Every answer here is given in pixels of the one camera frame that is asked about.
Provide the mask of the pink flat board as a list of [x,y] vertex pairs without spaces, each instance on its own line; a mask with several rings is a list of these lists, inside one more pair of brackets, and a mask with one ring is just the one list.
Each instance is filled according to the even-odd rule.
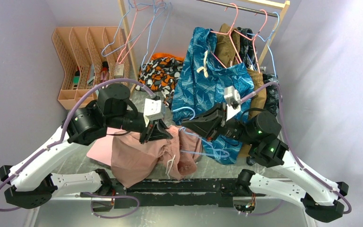
[[90,150],[87,152],[86,156],[94,161],[101,164],[111,165],[112,158],[112,140],[114,138],[113,134],[125,133],[124,130],[108,128],[107,135],[103,138],[97,139]]

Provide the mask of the pink hanger with brown shorts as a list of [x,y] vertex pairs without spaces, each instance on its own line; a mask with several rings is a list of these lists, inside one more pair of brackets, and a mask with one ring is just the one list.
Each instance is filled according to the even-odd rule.
[[246,35],[244,35],[243,33],[239,32],[236,29],[233,29],[233,32],[239,34],[240,36],[242,36],[243,38],[252,41],[252,47],[253,47],[253,51],[254,51],[254,57],[255,57],[255,61],[256,61],[256,69],[258,71],[258,73],[261,73],[260,68],[259,68],[259,61],[258,61],[258,56],[257,56],[257,50],[256,50],[256,46],[255,46],[255,41],[257,39],[257,37],[259,36],[259,33],[262,31],[263,27],[266,25],[267,20],[268,20],[268,13],[264,10],[264,9],[260,9],[260,12],[263,12],[265,14],[265,21],[262,25],[262,27],[259,29],[259,31],[253,35],[252,38],[247,37]]

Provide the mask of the pink hanger on left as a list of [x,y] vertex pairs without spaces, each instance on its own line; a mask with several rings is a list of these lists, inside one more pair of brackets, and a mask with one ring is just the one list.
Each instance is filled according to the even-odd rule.
[[[137,4],[134,0],[131,2],[130,0],[127,1],[128,2],[128,10],[126,11],[126,7],[125,7],[125,3],[123,0],[119,0],[118,1],[118,5],[120,7],[121,10],[121,21],[119,24],[123,24],[123,29],[124,29],[124,33],[127,36],[126,37],[126,41],[124,43],[122,47],[122,50],[118,56],[118,60],[117,62],[119,64],[123,64],[123,62],[125,61],[125,59],[130,56],[131,59],[131,63],[133,67],[136,67],[136,63],[135,63],[135,57],[134,57],[134,52],[133,52],[133,47],[134,45],[138,42],[139,38],[141,37],[141,35],[144,33],[144,31],[149,28],[149,32],[148,32],[148,38],[147,38],[147,51],[146,51],[146,55],[143,58],[143,62],[145,61],[146,56],[148,55],[148,50],[149,50],[149,39],[150,39],[150,34],[151,34],[151,29],[152,29],[152,24],[155,22],[155,20],[165,11],[167,10],[168,6],[167,3],[164,2],[163,0],[153,0],[151,4],[145,4],[145,3],[139,3]],[[144,11],[146,9],[152,9],[153,11],[153,16],[152,18],[147,21],[147,24],[145,26],[145,28],[138,33],[135,37],[131,37],[132,35],[132,31],[134,29],[135,23],[137,21],[137,16],[139,14],[139,12]],[[127,15],[131,12],[134,11],[134,18],[133,21],[131,23],[131,27],[127,18]]]

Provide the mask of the light blue wire hanger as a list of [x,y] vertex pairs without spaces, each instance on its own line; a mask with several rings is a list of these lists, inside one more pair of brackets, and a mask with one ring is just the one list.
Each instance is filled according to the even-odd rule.
[[[195,110],[193,108],[187,107],[187,106],[177,108],[176,110],[171,110],[171,113],[174,114],[174,112],[180,112],[182,110],[189,110],[189,111],[192,112],[192,117],[190,117],[190,120],[192,120],[196,116]],[[205,150],[203,149],[202,144],[207,144],[211,148],[214,148],[213,145],[212,145],[212,143],[204,140],[202,137],[200,137],[196,133],[187,132],[185,127],[180,127],[178,129],[178,131],[179,132],[183,132],[186,135],[190,135],[192,137],[195,137],[197,139],[197,141],[200,141],[200,143],[201,143],[200,144],[200,147],[199,147],[200,148],[200,152],[190,151],[190,150],[184,150],[184,149],[181,149],[181,152],[188,153],[188,154],[194,154],[194,155],[201,155],[201,156],[206,156],[206,157],[212,157],[215,160],[221,160],[222,158],[228,158],[228,157],[230,157],[230,153],[227,150],[224,150],[224,149],[214,149],[214,153],[212,153],[212,154],[211,153],[206,153]]]

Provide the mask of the orange camouflage shorts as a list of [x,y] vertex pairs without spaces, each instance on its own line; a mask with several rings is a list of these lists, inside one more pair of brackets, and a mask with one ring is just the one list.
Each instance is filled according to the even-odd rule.
[[171,108],[174,90],[181,75],[184,58],[168,53],[155,53],[140,67],[138,82],[153,92],[161,92],[165,106]]

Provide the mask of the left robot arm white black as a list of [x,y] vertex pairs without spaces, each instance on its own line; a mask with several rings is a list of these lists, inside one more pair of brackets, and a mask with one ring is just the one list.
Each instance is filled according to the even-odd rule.
[[105,82],[94,91],[98,93],[97,99],[83,108],[75,106],[39,150],[17,165],[0,168],[8,204],[15,209],[33,209],[66,194],[110,194],[112,180],[103,169],[72,175],[53,172],[73,152],[104,138],[109,128],[136,132],[142,144],[172,138],[163,122],[165,106],[149,88],[146,92],[150,97],[145,100],[143,112],[137,110],[124,84]]

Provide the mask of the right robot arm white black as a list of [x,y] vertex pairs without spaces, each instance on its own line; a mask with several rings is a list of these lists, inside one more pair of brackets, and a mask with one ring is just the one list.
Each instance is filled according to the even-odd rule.
[[236,181],[240,195],[269,195],[300,207],[308,216],[324,223],[341,218],[351,210],[345,200],[348,184],[322,177],[296,157],[278,138],[282,127],[274,115],[262,111],[247,122],[236,118],[237,115],[242,115],[242,111],[236,102],[217,103],[204,113],[184,119],[181,125],[209,142],[224,136],[249,145],[249,155],[257,164],[290,180],[290,183],[272,180],[244,169]]

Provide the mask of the pink shorts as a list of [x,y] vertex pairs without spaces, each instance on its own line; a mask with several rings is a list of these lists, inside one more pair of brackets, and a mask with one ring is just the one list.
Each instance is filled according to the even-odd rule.
[[139,133],[114,137],[112,140],[111,171],[127,188],[146,179],[157,164],[165,167],[165,174],[177,180],[195,173],[200,155],[181,152],[181,149],[200,152],[200,141],[170,126],[170,140],[155,140],[141,144]]

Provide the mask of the peach plastic file organizer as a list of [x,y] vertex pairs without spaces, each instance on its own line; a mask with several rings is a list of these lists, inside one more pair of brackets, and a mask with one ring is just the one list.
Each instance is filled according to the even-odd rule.
[[117,62],[126,41],[117,26],[57,27],[52,41],[64,70],[58,101],[70,110],[94,85],[107,79],[134,79],[130,56]]

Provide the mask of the wooden clothes rack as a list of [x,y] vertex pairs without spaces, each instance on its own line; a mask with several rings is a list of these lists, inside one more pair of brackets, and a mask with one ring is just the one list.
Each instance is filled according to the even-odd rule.
[[[203,1],[206,4],[212,4],[212,5],[218,5],[218,6],[222,6],[225,8],[233,8],[232,6],[230,6],[230,3],[222,3],[219,2],[217,0],[204,0]],[[247,0],[246,3],[250,3],[250,4],[254,4],[254,5],[259,5],[259,6],[264,6],[264,7],[268,7],[268,8],[273,8],[273,9],[279,9],[280,12],[273,12],[273,13],[268,13],[268,18],[269,17],[275,17],[277,18],[277,22],[275,23],[272,32],[270,33],[269,38],[265,41],[266,45],[263,48],[261,55],[258,56],[258,61],[259,61],[259,66],[263,63],[263,60],[265,59],[267,53],[271,53],[270,50],[270,45],[274,40],[274,37],[279,29],[279,25],[283,22],[283,19],[290,7],[290,1],[286,0],[284,3],[279,3],[279,2],[275,2],[275,1],[270,1],[270,0]],[[254,14],[261,14],[261,15],[265,15],[263,12],[260,12],[260,10],[256,10],[256,9],[251,9],[251,8],[245,8],[245,7],[240,7],[237,6],[238,10],[241,11],[246,11],[246,12],[250,12],[250,13],[254,13]],[[132,66],[131,60],[130,60],[130,66],[133,69],[134,72],[134,76],[137,78],[138,77],[138,68],[137,68],[137,64],[136,67]]]

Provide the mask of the dark grey patterned shorts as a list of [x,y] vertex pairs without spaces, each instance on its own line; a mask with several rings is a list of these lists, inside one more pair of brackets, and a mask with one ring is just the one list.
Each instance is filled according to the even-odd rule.
[[[253,37],[250,35],[253,34],[253,31],[250,28],[237,27],[236,30],[246,35],[248,38]],[[243,63],[245,64],[248,73],[253,80],[254,90],[269,82],[279,83],[278,77],[275,74],[258,73],[253,42],[241,36],[239,56],[243,60]],[[252,108],[264,109],[276,117],[279,112],[279,92],[276,86],[272,85],[260,91],[260,93],[251,100],[250,109]],[[245,112],[242,115],[243,121],[250,120],[259,113],[261,113],[261,111],[250,110],[248,113]],[[243,144],[239,155],[241,157],[246,157],[247,165],[253,166],[256,161],[253,157],[249,156],[248,152],[250,149],[250,145]]]

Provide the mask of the blue shark print shorts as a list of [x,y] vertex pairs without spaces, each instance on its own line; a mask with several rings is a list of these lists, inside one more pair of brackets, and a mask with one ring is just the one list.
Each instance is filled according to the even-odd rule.
[[241,96],[254,90],[244,63],[226,68],[216,60],[213,56],[216,43],[212,29],[194,29],[171,104],[176,125],[224,102],[226,87],[234,86]]

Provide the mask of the pink hanger with blue shorts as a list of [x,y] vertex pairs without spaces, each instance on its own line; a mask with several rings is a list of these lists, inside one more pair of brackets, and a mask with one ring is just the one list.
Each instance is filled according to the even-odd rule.
[[239,55],[240,38],[233,35],[235,34],[234,24],[237,20],[239,12],[236,4],[230,3],[230,6],[236,9],[236,15],[232,25],[229,26],[227,24],[222,24],[218,32],[211,31],[211,33],[216,35],[217,43],[215,50],[210,51],[210,53],[225,69],[242,62],[242,59]]

